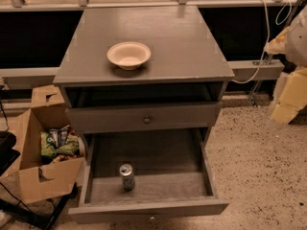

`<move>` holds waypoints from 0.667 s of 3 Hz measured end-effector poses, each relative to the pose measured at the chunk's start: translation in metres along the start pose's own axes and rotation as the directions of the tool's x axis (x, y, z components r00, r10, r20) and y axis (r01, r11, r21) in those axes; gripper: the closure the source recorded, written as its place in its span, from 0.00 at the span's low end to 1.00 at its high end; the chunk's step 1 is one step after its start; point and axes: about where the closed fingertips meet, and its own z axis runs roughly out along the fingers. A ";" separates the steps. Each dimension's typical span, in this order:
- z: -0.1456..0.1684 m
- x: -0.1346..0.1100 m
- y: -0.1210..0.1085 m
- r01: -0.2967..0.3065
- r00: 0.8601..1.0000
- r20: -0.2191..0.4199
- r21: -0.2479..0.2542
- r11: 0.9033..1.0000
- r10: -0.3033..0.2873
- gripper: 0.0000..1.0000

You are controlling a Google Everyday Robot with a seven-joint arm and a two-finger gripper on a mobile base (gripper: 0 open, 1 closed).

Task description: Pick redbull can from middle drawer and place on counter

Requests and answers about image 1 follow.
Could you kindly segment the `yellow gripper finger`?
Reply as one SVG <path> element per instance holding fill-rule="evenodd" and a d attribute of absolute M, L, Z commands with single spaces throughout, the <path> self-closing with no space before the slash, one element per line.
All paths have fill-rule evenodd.
<path fill-rule="evenodd" d="M 270 120 L 286 125 L 307 105 L 307 68 L 282 73 L 277 80 Z"/>
<path fill-rule="evenodd" d="M 284 55 L 286 53 L 288 32 L 289 28 L 286 27 L 276 36 L 276 38 L 268 42 L 264 47 L 265 52 L 272 55 Z"/>

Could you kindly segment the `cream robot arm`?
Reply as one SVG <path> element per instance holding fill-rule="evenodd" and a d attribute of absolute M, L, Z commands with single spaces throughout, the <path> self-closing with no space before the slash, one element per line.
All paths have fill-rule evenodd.
<path fill-rule="evenodd" d="M 307 6 L 264 50 L 272 55 L 284 54 L 296 65 L 274 98 L 276 104 L 270 116 L 276 124 L 286 125 L 307 105 Z"/>

